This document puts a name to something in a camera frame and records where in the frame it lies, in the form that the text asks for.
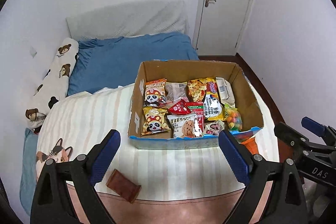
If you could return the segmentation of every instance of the pizza-flavored snack bag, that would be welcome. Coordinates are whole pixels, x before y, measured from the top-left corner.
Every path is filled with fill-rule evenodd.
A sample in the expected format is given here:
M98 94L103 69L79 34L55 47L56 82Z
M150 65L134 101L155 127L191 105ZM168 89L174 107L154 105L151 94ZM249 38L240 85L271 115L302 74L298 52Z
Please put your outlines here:
M204 134L211 134L211 135L218 136L219 133L224 129L225 129L224 122L222 122L221 120L218 120L218 121L215 121L215 122L208 123L205 126L205 129L203 131L203 135Z
M193 102L202 102L207 90L206 79L195 79L188 82L188 93Z
M165 107L167 79L159 79L146 83L145 99L143 106Z
M217 93L217 85L214 78L206 78L207 92L204 100L204 116L208 121L224 120L222 105Z
M238 109L230 107L228 104L224 105L225 120L231 130L241 131L243 129L243 122L238 112Z
M167 108L171 108L172 105L176 104L179 100L184 100L188 102L189 99L186 94L187 82L184 83L166 83L166 103Z
M145 123L141 136L160 133L169 129L169 126L165 123L166 109L147 106L142 110L145 116Z
M184 116L168 115L171 126L174 129L173 138L195 138L194 126L195 126L195 113L191 113Z
M216 77L216 84L218 87L218 93L220 97L220 102L225 105L229 104L235 107L235 97L231 88L231 84L224 78Z
M168 109L168 112L172 115L187 115L191 113L184 100L179 100L175 105Z
M203 102L188 102L185 103L192 113L196 113L195 117L195 135L198 137L204 131L204 106Z

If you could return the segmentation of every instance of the door handle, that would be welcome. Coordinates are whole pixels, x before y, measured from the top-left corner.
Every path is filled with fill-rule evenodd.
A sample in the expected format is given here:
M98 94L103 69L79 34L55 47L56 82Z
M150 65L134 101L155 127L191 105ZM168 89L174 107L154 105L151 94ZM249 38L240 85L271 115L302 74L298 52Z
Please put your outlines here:
M211 1L211 0L205 0L205 7L209 6L209 1Z

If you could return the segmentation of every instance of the bear-print body pillow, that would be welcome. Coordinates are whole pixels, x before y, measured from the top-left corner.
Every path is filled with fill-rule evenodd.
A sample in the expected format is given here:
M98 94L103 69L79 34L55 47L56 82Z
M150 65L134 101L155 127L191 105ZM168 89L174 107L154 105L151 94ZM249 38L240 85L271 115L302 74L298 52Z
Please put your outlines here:
M47 75L28 104L26 110L28 128L33 130L41 126L53 105L66 97L69 77L77 57L78 42L71 38L64 39Z

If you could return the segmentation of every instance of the blue blanket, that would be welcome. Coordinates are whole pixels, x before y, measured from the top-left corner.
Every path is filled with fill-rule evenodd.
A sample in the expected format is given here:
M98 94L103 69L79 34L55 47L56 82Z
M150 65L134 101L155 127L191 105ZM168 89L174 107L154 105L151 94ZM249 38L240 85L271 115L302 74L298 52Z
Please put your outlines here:
M29 128L25 131L25 144L23 146L22 176L20 184L20 200L23 209L28 215L32 208L36 186L36 147L38 136Z
M198 60L198 56L190 38L179 32L79 42L68 96L134 83L140 63L153 59Z

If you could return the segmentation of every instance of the white door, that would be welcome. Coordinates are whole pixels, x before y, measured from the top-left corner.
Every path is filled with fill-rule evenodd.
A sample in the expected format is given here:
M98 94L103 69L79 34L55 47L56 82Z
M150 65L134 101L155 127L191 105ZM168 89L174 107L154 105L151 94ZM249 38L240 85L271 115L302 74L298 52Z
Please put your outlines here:
M204 0L198 55L235 55L249 0Z

